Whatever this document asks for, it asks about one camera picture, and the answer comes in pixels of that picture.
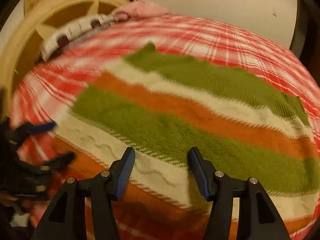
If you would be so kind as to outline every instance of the wooden wheel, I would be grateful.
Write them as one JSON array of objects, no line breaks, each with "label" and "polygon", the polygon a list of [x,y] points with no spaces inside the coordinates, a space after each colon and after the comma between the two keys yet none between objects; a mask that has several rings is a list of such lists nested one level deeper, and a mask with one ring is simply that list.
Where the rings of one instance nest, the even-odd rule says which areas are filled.
[{"label": "wooden wheel", "polygon": [[0,57],[0,87],[5,87],[4,114],[12,92],[35,65],[41,42],[69,21],[90,14],[108,14],[129,0],[44,0],[17,26]]}]

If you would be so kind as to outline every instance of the striped cloth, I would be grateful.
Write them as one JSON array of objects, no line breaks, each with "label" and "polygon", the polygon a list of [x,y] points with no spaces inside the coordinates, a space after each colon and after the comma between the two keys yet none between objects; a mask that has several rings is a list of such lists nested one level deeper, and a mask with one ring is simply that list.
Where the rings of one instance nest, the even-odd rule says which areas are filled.
[{"label": "striped cloth", "polygon": [[[205,61],[164,56],[152,46],[111,60],[148,41],[160,52]],[[239,66],[259,78],[207,62]],[[314,144],[320,148],[319,95],[307,70],[279,44],[231,25],[171,15],[114,26],[35,68],[15,92],[11,116],[13,126],[24,120],[60,124],[55,138],[31,137],[19,150],[22,159],[41,163],[56,152],[76,152],[68,171],[55,178],[52,194],[68,176],[96,175],[127,145],[137,150],[131,183],[113,205],[122,239],[202,238],[210,205],[185,167],[191,146],[232,177],[257,176],[291,238],[302,239],[320,212]],[[90,202],[86,206],[89,213]],[[34,224],[45,207],[36,206]],[[92,238],[91,223],[87,229]]]}]

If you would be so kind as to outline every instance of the striped sweater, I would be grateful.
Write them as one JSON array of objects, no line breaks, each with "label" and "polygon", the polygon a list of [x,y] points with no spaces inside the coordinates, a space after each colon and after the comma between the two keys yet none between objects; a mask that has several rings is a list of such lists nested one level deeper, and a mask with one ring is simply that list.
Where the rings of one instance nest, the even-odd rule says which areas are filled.
[{"label": "striped sweater", "polygon": [[[159,239],[169,239],[170,230],[202,238],[211,204],[187,169],[193,146],[233,178],[257,177],[289,232],[300,227],[293,222],[297,218],[309,222],[319,192],[319,161],[298,97],[241,68],[160,54],[153,44],[103,69],[56,134],[105,167],[127,146],[136,150],[122,209],[140,214],[154,230],[166,228]],[[117,218],[121,212],[114,208]],[[235,200],[231,239],[238,208]]]}]

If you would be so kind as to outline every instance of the pink fabric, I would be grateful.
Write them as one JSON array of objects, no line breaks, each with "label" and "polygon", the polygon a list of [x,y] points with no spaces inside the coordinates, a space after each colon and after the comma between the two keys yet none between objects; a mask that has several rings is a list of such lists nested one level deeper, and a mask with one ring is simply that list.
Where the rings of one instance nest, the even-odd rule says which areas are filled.
[{"label": "pink fabric", "polygon": [[120,6],[111,12],[119,21],[139,20],[166,15],[169,10],[156,3],[140,0]]}]

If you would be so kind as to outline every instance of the plaid bedsheet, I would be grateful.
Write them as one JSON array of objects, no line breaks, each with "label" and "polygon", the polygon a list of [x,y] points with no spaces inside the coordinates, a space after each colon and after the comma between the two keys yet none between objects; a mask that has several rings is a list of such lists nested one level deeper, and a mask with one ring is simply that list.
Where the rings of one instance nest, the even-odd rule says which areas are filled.
[{"label": "plaid bedsheet", "polygon": [[[13,95],[11,125],[16,127],[26,120],[60,120],[88,83],[101,74],[103,62],[130,54],[149,41],[163,53],[193,55],[215,65],[240,66],[278,90],[299,96],[320,156],[320,88],[295,55],[278,43],[241,28],[179,15],[118,24],[67,50],[59,59],[39,64],[24,77]],[[32,136],[19,149],[20,158],[40,164],[54,157],[56,153],[50,146],[53,137],[51,132]],[[51,193],[69,176],[72,172],[59,174]],[[31,214],[34,225],[46,206],[47,203],[35,206]],[[320,198],[312,221],[292,233],[291,239],[303,239],[319,215]],[[121,228],[132,236],[138,235],[138,239],[153,239],[129,226]]]}]

